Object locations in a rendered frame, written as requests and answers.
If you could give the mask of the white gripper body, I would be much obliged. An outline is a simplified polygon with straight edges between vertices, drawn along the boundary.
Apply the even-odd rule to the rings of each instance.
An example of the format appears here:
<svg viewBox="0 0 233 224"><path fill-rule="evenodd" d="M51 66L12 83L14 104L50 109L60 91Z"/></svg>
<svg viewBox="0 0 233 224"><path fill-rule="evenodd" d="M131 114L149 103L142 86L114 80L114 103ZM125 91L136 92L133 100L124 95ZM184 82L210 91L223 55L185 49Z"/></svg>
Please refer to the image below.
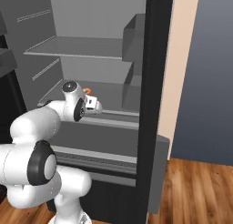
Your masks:
<svg viewBox="0 0 233 224"><path fill-rule="evenodd" d="M99 101L97 101L96 107L93 110L91 110L91 113L92 114L101 114L102 111L103 111L102 104Z"/></svg>

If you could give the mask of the grey fridge shelf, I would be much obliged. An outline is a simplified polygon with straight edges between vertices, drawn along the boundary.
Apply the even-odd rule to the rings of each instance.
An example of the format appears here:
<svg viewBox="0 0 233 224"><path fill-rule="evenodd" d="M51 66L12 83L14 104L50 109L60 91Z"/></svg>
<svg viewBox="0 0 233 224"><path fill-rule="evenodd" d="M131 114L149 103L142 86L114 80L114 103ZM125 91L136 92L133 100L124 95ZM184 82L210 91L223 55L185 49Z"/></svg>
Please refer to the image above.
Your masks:
<svg viewBox="0 0 233 224"><path fill-rule="evenodd" d="M30 56L72 56L83 58L122 59L122 40L53 36L25 51Z"/></svg>
<svg viewBox="0 0 233 224"><path fill-rule="evenodd" d="M65 95L62 91L62 86L65 80L58 82L51 88L39 101L38 105L42 106L48 100L64 100ZM139 115L139 110L129 110L123 108L123 84L101 83L91 81L78 81L82 87L91 89L91 93L97 97L98 101L102 104L104 110L120 111L129 113L130 115Z"/></svg>

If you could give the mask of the grey ribbed fridge drawer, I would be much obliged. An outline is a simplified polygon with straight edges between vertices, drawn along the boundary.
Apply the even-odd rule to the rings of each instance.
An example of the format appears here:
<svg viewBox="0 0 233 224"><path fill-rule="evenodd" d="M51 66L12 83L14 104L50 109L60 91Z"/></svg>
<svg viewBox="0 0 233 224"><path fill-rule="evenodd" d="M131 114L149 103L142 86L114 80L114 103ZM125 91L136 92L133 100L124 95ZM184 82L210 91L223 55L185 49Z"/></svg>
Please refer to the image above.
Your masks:
<svg viewBox="0 0 233 224"><path fill-rule="evenodd" d="M93 180L129 187L136 185L137 158L52 146L58 164L88 171Z"/></svg>

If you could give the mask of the black fridge door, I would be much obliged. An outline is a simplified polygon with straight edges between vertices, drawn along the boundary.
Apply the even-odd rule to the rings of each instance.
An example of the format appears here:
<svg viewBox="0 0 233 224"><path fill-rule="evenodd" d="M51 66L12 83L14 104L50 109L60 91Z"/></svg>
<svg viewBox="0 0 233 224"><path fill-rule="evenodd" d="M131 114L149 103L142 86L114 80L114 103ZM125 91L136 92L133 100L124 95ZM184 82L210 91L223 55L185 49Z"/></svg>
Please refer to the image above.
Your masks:
<svg viewBox="0 0 233 224"><path fill-rule="evenodd" d="M135 217L147 223L147 207L157 139L173 0L147 0L141 82Z"/></svg>

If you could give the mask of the grey fridge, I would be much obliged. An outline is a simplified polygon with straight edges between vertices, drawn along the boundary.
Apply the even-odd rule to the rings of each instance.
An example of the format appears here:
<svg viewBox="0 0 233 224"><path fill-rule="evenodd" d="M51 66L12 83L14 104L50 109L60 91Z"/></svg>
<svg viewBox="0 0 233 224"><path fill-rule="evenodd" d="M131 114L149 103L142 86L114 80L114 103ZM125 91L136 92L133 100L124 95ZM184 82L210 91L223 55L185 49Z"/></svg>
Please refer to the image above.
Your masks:
<svg viewBox="0 0 233 224"><path fill-rule="evenodd" d="M38 101L61 80L124 85L133 62L30 56L25 55L26 49L53 36L112 38L123 42L125 26L135 14L146 12L146 0L0 0L0 12L5 20L5 39L15 56L15 73L28 112L51 101L64 101L66 98L38 105ZM104 109L101 114L139 117ZM130 224L135 217L136 196L136 186L92 179L90 190L79 201L91 221Z"/></svg>

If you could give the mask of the large grey door bin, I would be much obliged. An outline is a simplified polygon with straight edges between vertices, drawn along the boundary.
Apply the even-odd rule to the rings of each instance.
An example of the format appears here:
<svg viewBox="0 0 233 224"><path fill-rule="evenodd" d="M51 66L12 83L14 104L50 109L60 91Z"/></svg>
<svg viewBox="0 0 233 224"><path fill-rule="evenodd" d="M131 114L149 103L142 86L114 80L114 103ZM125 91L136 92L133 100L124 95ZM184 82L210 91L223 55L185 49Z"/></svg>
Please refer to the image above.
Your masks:
<svg viewBox="0 0 233 224"><path fill-rule="evenodd" d="M167 166L169 139L157 136L147 212L157 214Z"/></svg>

